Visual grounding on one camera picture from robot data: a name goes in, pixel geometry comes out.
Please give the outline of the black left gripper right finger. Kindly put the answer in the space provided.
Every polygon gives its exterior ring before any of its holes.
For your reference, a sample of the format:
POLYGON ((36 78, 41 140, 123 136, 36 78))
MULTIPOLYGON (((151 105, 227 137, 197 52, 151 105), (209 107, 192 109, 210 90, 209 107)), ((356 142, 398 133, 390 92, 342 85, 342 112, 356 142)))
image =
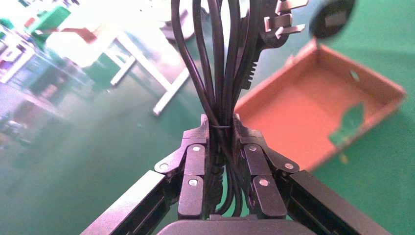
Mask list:
POLYGON ((233 160, 259 235, 386 235, 388 231, 233 116, 233 160))

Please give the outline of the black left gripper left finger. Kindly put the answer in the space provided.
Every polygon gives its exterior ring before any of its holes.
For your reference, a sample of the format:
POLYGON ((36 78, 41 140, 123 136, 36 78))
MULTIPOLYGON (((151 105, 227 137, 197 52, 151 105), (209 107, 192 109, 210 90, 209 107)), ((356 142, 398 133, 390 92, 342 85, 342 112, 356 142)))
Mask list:
POLYGON ((181 146, 147 171, 83 232, 84 235, 149 235, 170 207, 179 219, 204 219, 209 127, 184 131, 181 146))

